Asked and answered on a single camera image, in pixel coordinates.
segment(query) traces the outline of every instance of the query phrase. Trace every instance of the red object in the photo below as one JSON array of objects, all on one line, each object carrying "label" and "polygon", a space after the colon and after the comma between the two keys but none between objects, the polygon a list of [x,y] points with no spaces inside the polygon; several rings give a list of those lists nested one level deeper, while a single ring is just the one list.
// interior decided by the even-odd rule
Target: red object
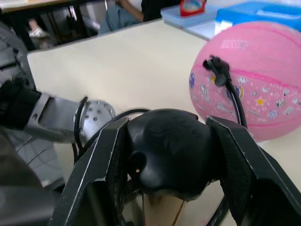
[{"label": "red object", "polygon": [[180,3],[180,15],[181,17],[186,17],[186,16],[193,16],[196,14],[201,14],[205,12],[205,5],[206,5],[206,0],[199,0],[201,3],[201,8],[197,10],[187,10],[184,8],[184,5],[187,4],[187,0],[182,0]]}]

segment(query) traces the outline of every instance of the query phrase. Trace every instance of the yellow star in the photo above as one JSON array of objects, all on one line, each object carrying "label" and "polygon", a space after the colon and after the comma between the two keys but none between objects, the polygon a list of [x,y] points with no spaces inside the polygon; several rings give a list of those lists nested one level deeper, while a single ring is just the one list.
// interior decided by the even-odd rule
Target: yellow star
[{"label": "yellow star", "polygon": [[265,100],[262,97],[260,97],[258,100],[256,100],[256,103],[257,103],[256,105],[263,106],[264,102],[265,102]]}]

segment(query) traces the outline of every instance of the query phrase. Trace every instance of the desk leg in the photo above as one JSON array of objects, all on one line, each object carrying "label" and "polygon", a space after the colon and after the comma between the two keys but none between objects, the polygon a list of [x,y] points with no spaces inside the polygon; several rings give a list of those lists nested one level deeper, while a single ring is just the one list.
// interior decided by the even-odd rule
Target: desk leg
[{"label": "desk leg", "polygon": [[84,37],[89,38],[88,33],[87,33],[87,29],[86,29],[86,26],[85,26],[85,23],[84,23],[84,20],[83,20],[83,15],[81,14],[79,5],[74,5],[73,8],[74,8],[74,11],[75,11],[75,14],[76,14],[76,17],[77,17],[77,21],[80,24],[80,27],[81,27],[81,30],[83,32]]},{"label": "desk leg", "polygon": [[27,47],[28,51],[33,51],[35,50],[35,46],[29,37],[29,34],[26,30],[26,23],[28,23],[27,20],[24,20],[21,16],[19,16],[17,13],[16,14],[9,14],[9,20],[12,23],[12,26],[16,32],[16,34],[22,39],[24,42],[25,46]]}]

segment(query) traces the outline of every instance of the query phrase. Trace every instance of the white sneaker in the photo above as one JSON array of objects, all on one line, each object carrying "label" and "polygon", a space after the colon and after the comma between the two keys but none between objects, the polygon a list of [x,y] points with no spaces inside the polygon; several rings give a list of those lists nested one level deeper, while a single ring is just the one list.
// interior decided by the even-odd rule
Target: white sneaker
[{"label": "white sneaker", "polygon": [[29,37],[31,37],[31,38],[45,38],[48,36],[49,36],[49,34],[45,31],[43,31],[42,28],[40,28],[40,27],[34,31],[29,32]]}]

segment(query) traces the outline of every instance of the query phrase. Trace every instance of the basketball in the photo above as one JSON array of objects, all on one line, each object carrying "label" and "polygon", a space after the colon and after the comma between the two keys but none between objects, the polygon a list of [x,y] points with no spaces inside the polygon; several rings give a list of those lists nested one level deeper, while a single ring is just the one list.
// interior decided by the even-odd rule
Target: basketball
[{"label": "basketball", "polygon": [[301,33],[266,22],[238,24],[214,36],[200,51],[190,73],[190,96],[198,114],[237,122],[226,87],[214,84],[204,60],[216,56],[230,65],[248,131],[271,140],[301,125]]}]

